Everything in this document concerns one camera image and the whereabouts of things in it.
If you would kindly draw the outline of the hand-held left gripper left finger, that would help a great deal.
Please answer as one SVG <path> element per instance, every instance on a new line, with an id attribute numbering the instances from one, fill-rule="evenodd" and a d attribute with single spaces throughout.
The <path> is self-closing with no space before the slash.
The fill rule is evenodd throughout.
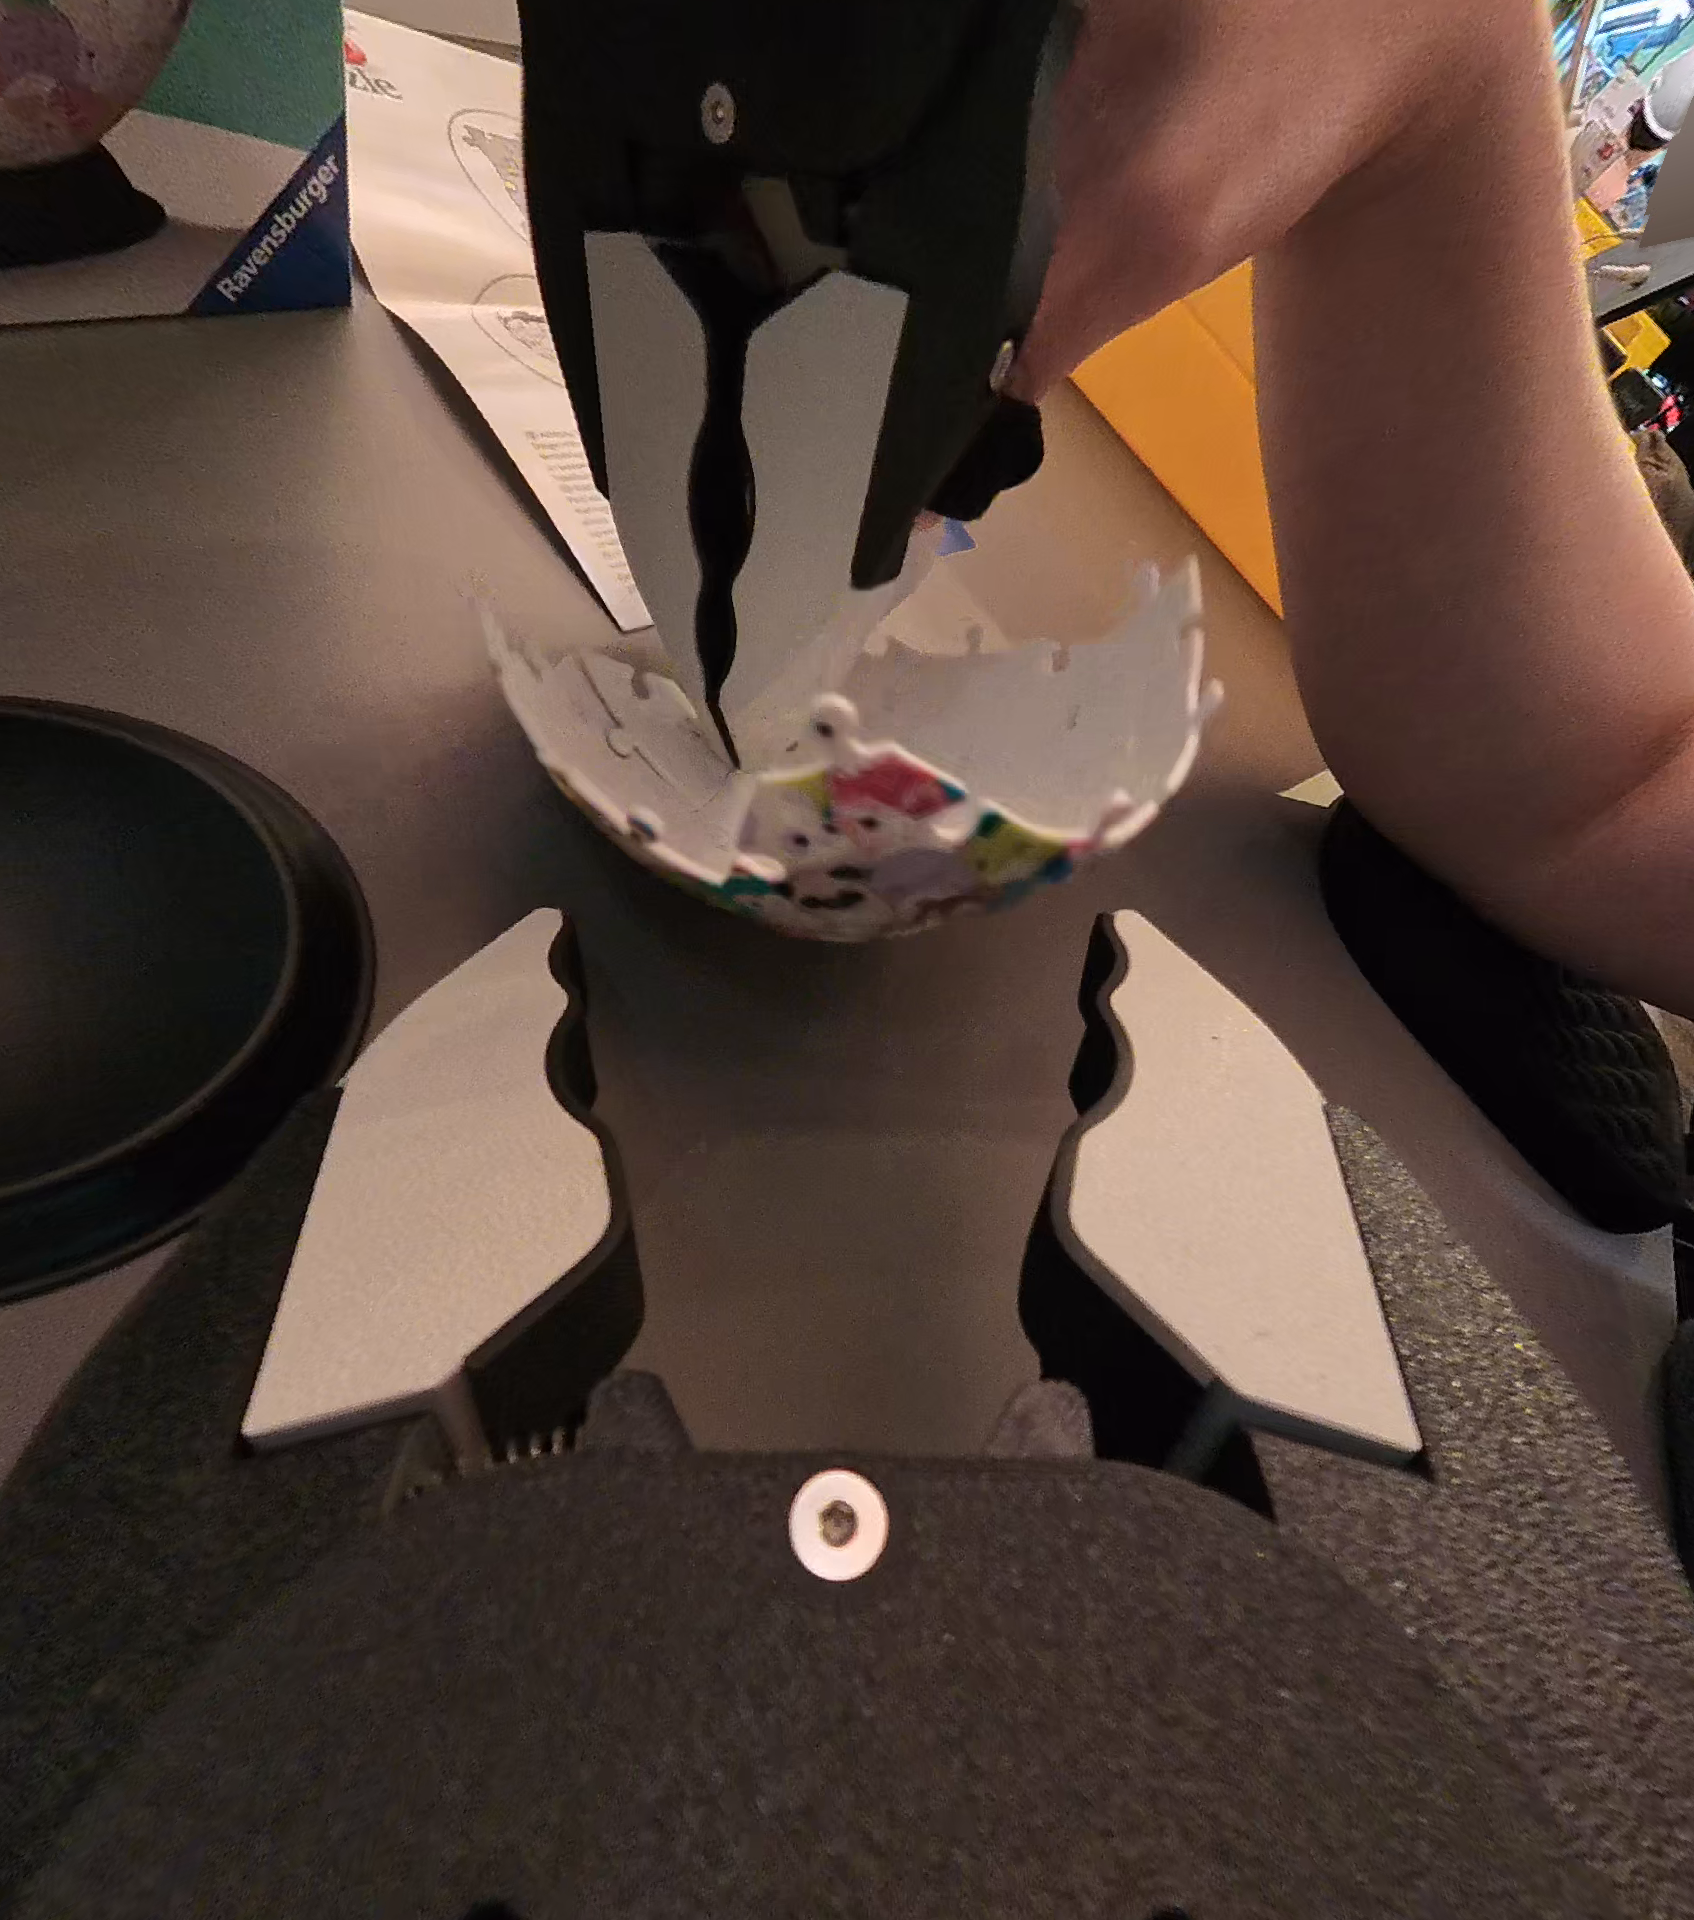
<path id="1" fill-rule="evenodd" d="M 455 1457 L 575 1429 L 643 1329 L 579 939 L 531 909 L 343 1076 L 242 1439 L 433 1417 Z"/>

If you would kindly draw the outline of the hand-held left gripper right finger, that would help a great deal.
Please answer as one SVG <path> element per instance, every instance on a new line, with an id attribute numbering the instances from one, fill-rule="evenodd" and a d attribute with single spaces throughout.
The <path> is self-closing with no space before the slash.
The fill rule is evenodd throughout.
<path id="1" fill-rule="evenodd" d="M 1252 1435 L 1425 1456 L 1325 1101 L 1274 1030 L 1136 909 L 1081 965 L 1074 1119 L 1020 1321 L 1098 1456 L 1241 1472 Z"/>

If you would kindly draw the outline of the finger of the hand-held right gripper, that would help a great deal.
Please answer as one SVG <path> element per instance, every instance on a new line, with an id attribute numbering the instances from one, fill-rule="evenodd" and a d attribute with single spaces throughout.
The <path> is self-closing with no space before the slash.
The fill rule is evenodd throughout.
<path id="1" fill-rule="evenodd" d="M 815 698 L 845 684 L 921 575 L 908 561 L 878 589 L 851 580 L 904 314 L 904 290 L 816 279 L 745 343 L 740 427 L 757 510 L 734 583 L 726 732 L 738 751 L 786 751 Z"/>
<path id="2" fill-rule="evenodd" d="M 734 751 L 720 698 L 743 566 L 743 334 L 706 330 L 692 293 L 720 283 L 699 254 L 676 279 L 672 250 L 635 231 L 590 231 L 584 250 L 619 547 L 681 684 Z"/>

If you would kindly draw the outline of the assembled white puzzle section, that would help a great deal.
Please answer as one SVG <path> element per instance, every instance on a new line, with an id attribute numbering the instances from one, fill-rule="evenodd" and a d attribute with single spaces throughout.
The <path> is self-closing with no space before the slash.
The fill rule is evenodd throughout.
<path id="1" fill-rule="evenodd" d="M 1138 566 L 1084 642 L 1009 642 L 954 557 L 851 595 L 726 732 L 663 668 L 545 651 L 480 610 L 549 781 L 682 893 L 858 946 L 1027 900 L 1136 844 L 1219 710 L 1199 566 Z"/>

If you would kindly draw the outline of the person's right forearm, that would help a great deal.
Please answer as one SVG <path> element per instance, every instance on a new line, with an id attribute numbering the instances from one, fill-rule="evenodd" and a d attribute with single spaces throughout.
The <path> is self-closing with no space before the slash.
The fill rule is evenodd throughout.
<path id="1" fill-rule="evenodd" d="M 1254 257 L 1311 735 L 1523 946 L 1694 1019 L 1694 585 L 1598 371 L 1534 2 L 1270 2 Z"/>

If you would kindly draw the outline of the black round ball stand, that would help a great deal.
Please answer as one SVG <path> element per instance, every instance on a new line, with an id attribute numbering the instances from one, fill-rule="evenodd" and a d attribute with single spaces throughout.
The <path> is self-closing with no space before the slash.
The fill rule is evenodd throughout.
<path id="1" fill-rule="evenodd" d="M 0 1304 L 193 1224 L 344 1074 L 375 974 L 355 871 L 276 779 L 0 698 Z"/>

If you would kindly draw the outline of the colourful puzzle box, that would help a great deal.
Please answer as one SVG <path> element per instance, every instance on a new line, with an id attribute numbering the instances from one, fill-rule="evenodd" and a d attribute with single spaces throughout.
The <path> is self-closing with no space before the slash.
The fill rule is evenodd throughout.
<path id="1" fill-rule="evenodd" d="M 352 300 L 343 2 L 0 2 L 0 324 Z"/>

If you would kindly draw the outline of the person's right hand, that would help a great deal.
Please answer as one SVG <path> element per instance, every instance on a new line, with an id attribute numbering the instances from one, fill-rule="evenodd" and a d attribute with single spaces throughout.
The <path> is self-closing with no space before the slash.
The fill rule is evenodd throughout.
<path id="1" fill-rule="evenodd" d="M 1481 155 L 1560 158 L 1546 2 L 1084 2 L 1055 97 L 1059 227 L 1004 389 L 1241 262 L 1425 236 Z"/>

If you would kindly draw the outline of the white instruction leaflet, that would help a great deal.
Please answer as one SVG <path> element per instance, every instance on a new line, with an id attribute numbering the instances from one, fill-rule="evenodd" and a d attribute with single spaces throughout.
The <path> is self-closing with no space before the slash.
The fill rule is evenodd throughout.
<path id="1" fill-rule="evenodd" d="M 375 296 L 446 364 L 622 633 L 648 610 L 594 480 L 527 231 L 523 110 L 348 87 L 352 236 Z"/>

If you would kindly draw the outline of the yellow storage bin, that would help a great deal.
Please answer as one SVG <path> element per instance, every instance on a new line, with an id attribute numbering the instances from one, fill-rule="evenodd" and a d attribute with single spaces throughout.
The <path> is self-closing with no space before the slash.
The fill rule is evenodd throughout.
<path id="1" fill-rule="evenodd" d="M 1240 264 L 1098 347 L 1074 376 L 1270 611 L 1281 611 L 1260 446 L 1252 266 Z"/>

